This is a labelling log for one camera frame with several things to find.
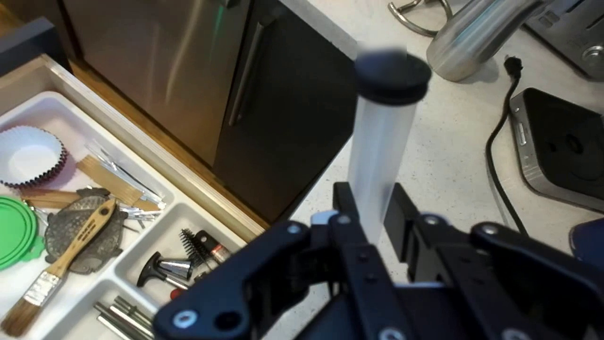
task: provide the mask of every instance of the drawer organizer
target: drawer organizer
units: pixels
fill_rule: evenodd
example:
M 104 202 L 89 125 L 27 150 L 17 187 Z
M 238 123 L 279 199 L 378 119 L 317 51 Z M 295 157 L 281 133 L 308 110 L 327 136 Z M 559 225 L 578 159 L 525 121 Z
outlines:
M 130 219 L 127 221 L 128 229 L 123 229 L 121 253 L 98 272 L 87 276 L 68 274 L 61 291 L 42 310 L 42 316 L 25 338 L 76 340 L 93 335 L 94 338 L 117 338 L 96 321 L 98 312 L 94 310 L 94 303 L 108 306 L 115 297 L 123 297 L 144 314 L 153 316 L 170 301 L 172 287 L 159 280 L 149 280 L 144 287 L 136 287 L 136 280 L 155 252 L 161 252 L 162 257 L 187 257 L 179 242 L 181 229 L 189 229 L 191 233 L 206 231 L 228 252 L 236 252 L 245 244 L 61 93 L 40 93 L 25 104 L 0 114 L 0 131 L 17 125 L 40 127 L 55 134 L 68 150 L 72 165 L 87 155 L 98 155 L 102 150 L 111 161 L 127 168 L 127 172 L 162 199 L 157 218 L 142 225 Z M 61 180 L 59 176 L 49 185 L 51 189 L 62 191 L 98 187 L 77 168 L 72 168 L 70 178 Z M 0 185 L 0 195 L 10 197 L 13 191 Z M 40 235 L 44 235 L 45 229 L 45 214 L 47 212 L 38 212 Z M 45 269 L 47 263 L 42 255 L 40 259 L 0 270 L 0 318 L 8 314 L 25 289 Z

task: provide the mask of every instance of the open drawer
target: open drawer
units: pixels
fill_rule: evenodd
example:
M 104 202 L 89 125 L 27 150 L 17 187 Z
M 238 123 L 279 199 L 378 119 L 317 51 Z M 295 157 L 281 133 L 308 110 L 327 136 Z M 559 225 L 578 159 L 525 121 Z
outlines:
M 74 161 L 102 148 L 111 159 L 142 178 L 162 197 L 159 218 L 145 221 L 138 233 L 123 231 L 121 253 L 98 272 L 68 274 L 59 295 L 44 308 L 25 338 L 117 338 L 96 321 L 94 303 L 111 304 L 119 295 L 151 316 L 168 303 L 170 286 L 149 282 L 136 287 L 138 274 L 153 252 L 183 257 L 181 229 L 206 231 L 228 252 L 238 252 L 262 233 L 253 219 L 200 180 L 179 159 L 162 150 L 134 123 L 125 119 L 98 95 L 79 83 L 53 59 L 42 55 L 0 78 L 0 131 L 13 125 L 36 125 L 64 142 Z M 93 185 L 79 170 L 62 189 Z M 0 318 L 6 316 L 27 286 L 47 269 L 40 259 L 0 270 Z

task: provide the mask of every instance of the green lid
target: green lid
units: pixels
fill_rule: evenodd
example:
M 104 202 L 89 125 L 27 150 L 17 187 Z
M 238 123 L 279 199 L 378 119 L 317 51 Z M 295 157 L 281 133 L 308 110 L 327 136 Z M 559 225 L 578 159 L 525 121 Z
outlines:
M 36 214 L 21 201 L 0 197 L 0 270 L 25 257 L 32 259 L 36 236 Z

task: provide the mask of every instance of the electric cord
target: electric cord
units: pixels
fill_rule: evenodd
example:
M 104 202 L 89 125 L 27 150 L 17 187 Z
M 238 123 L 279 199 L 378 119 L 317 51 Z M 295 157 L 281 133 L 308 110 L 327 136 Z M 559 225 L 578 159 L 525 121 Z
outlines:
M 489 170 L 491 182 L 493 182 L 498 197 L 504 201 L 504 206 L 508 208 L 517 231 L 521 235 L 529 236 L 523 219 L 517 216 L 512 201 L 508 199 L 508 195 L 506 195 L 506 191 L 504 191 L 504 187 L 502 187 L 502 184 L 498 180 L 498 174 L 497 174 L 497 168 L 495 168 L 495 161 L 493 161 L 493 142 L 498 136 L 498 133 L 502 131 L 502 127 L 506 125 L 508 117 L 512 116 L 510 99 L 515 93 L 515 89 L 517 89 L 517 85 L 519 85 L 519 82 L 523 78 L 523 61 L 521 59 L 508 57 L 504 66 L 506 66 L 508 76 L 512 78 L 512 85 L 510 85 L 510 89 L 506 93 L 506 99 L 504 99 L 502 117 L 498 119 L 497 127 L 493 129 L 493 133 L 491 133 L 491 136 L 489 136 L 489 140 L 485 144 L 487 170 Z

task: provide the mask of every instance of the white countertop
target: white countertop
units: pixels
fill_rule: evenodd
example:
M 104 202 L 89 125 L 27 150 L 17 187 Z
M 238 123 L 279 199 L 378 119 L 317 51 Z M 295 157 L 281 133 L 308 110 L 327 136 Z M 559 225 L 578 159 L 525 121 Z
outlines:
M 281 0 L 319 34 L 351 59 L 363 51 L 400 48 L 425 59 L 429 38 L 404 29 L 387 10 L 389 0 Z M 421 23 L 442 23 L 438 8 L 417 15 Z M 517 31 L 495 61 L 464 83 L 449 83 L 434 74 L 427 99 L 417 108 L 398 182 L 421 212 L 434 212 L 468 231 L 480 221 L 514 225 L 506 216 L 485 168 L 485 142 L 495 129 L 510 80 L 502 68 L 506 55 L 523 59 L 521 89 L 536 87 L 574 104 L 604 114 L 604 83 L 578 76 L 549 53 L 527 31 Z M 293 219 L 330 210 L 332 184 L 347 180 L 349 146 L 340 151 Z M 506 127 L 495 144 L 495 163 L 502 185 L 525 221 L 530 236 L 568 252 L 568 231 L 602 218 L 564 202 L 538 197 L 521 178 L 512 131 Z M 404 278 L 398 265 L 387 261 L 391 274 Z

